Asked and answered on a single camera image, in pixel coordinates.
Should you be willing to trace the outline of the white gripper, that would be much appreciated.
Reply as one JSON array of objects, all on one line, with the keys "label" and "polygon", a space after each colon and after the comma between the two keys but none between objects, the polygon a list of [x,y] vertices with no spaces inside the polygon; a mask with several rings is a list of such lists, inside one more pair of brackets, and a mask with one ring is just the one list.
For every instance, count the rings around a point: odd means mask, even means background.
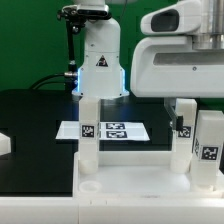
[{"label": "white gripper", "polygon": [[137,97],[161,97],[175,131],[184,118],[176,98],[224,98],[224,50],[192,49],[189,36],[147,37],[133,54],[131,91]]}]

